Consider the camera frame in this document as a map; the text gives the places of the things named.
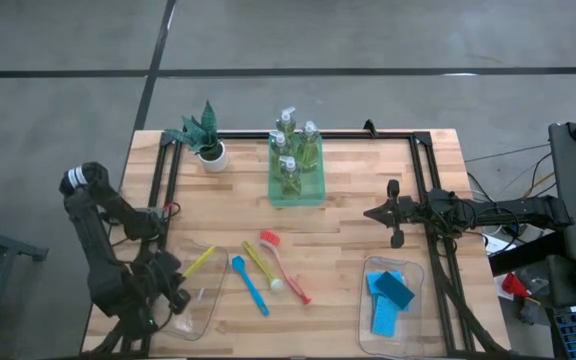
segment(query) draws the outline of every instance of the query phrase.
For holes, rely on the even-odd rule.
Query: snake plant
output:
[[[199,154],[204,160],[216,160],[221,156],[223,147],[217,135],[217,118],[215,112],[206,100],[204,112],[201,114],[201,122],[197,121],[194,116],[190,119],[182,116],[184,128],[166,129],[166,134],[172,136],[175,140],[180,141]]]

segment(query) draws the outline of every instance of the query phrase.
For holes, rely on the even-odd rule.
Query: blue sponge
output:
[[[375,282],[377,281],[377,279],[379,279],[379,277],[382,276],[383,274],[384,273],[381,271],[380,272],[366,273],[366,280],[368,281],[368,291],[370,291],[370,295],[373,296],[373,298],[372,298],[373,309],[375,309],[377,307],[377,295],[386,296],[386,294],[383,291],[379,290],[379,288],[377,288],[377,286],[375,285]],[[389,274],[392,275],[395,279],[399,280],[402,284],[404,283],[404,278],[400,272],[389,271]],[[397,307],[397,309],[403,310],[403,311],[408,311],[410,309],[410,306],[406,306],[403,309],[400,309],[399,307]]]
[[[397,313],[392,301],[387,297],[377,295],[374,308],[374,318],[372,321],[372,333],[381,336],[395,336],[395,323],[397,322]]]
[[[392,337],[395,336],[395,330],[397,328],[397,314],[402,310],[397,304],[388,299],[386,294],[375,284],[383,274],[384,272],[381,271],[366,273],[368,291],[372,295],[372,333]],[[389,274],[403,286],[403,276],[401,273],[390,271]],[[408,311],[409,307],[410,306],[404,307],[403,311]]]
[[[406,285],[396,279],[388,272],[384,272],[375,281],[375,287],[379,289],[388,299],[392,300],[400,309],[404,309],[410,304],[415,294]]]

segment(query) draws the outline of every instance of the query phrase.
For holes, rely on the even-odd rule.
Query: clear plastic tray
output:
[[[183,274],[208,248],[209,246],[188,241],[170,251],[181,261],[180,272]],[[190,293],[191,300],[184,312],[172,315],[161,332],[191,341],[201,338],[219,300],[227,268],[228,252],[217,247],[196,272],[181,284],[181,288]],[[162,295],[155,304],[157,324],[161,326],[169,313],[168,300]]]
[[[299,136],[294,136],[296,144],[299,146]],[[317,149],[319,150],[319,163],[311,171],[301,173],[301,196],[298,199],[283,199],[281,196],[281,181],[273,175],[273,164],[268,161],[268,198],[274,207],[289,206],[318,206],[326,199],[326,186],[324,183],[324,162],[321,150],[321,142]],[[268,139],[268,159],[272,159],[270,153],[270,139]]]
[[[424,271],[416,263],[369,257],[364,263],[359,299],[359,346],[368,354],[388,358],[422,358],[424,356],[421,329],[423,324],[421,289]],[[397,313],[395,336],[385,337],[372,333],[373,298],[368,290],[366,274],[395,271],[401,274],[404,285],[415,294],[407,310]]]

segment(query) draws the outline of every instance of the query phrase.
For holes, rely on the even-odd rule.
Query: pink toothbrush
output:
[[[286,274],[286,270],[284,269],[284,266],[281,263],[281,258],[279,257],[279,250],[277,250],[277,247],[279,246],[279,241],[280,241],[279,236],[267,230],[263,230],[259,235],[259,244],[265,247],[266,249],[270,250],[273,254],[275,254],[275,258],[277,258],[277,263],[279,264],[279,269],[281,270],[281,273],[286,279],[286,282],[288,283],[288,285],[290,285],[292,291],[294,291],[295,294],[297,294],[297,296],[301,298],[301,300],[304,302],[304,305],[307,305],[312,299],[306,296],[306,294],[304,293],[303,290],[301,290],[301,287],[299,287],[299,284],[297,284],[295,279]]]

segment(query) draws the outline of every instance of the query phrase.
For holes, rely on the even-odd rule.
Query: white pump head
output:
[[[281,121],[284,123],[291,121],[292,113],[295,112],[295,110],[296,108],[294,106],[281,110],[281,117],[280,117]]]
[[[270,136],[275,138],[275,142],[279,146],[284,146],[286,144],[286,135],[283,132],[273,130],[269,133]]]
[[[286,170],[288,171],[295,171],[297,170],[297,163],[295,162],[295,158],[292,156],[280,156],[279,161],[281,161]]]
[[[306,125],[304,126],[304,132],[306,135],[312,135],[316,133],[319,129],[317,129],[317,125],[315,125],[312,121],[306,121]]]

